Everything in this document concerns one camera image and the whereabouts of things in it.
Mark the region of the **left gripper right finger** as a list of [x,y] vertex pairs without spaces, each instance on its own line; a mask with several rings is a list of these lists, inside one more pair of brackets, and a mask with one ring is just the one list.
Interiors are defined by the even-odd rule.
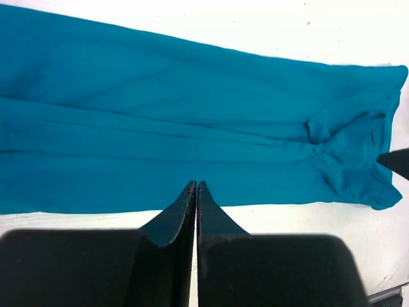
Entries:
[[200,306],[367,306],[355,261],[333,235],[253,235],[197,188]]

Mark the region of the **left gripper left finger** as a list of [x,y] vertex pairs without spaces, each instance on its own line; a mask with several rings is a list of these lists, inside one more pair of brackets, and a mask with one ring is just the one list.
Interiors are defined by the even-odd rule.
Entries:
[[2,306],[187,306],[196,183],[138,229],[12,230]]

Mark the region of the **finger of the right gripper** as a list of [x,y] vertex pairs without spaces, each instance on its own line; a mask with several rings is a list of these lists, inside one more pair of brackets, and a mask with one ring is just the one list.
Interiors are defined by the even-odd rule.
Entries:
[[409,180],[409,149],[404,148],[389,153],[383,153],[377,162],[389,170]]

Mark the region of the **blue t shirt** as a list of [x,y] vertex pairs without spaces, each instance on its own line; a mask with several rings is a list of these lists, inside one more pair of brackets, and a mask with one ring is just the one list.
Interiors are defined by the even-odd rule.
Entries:
[[223,206],[392,207],[407,76],[3,5],[1,213],[162,210],[192,180]]

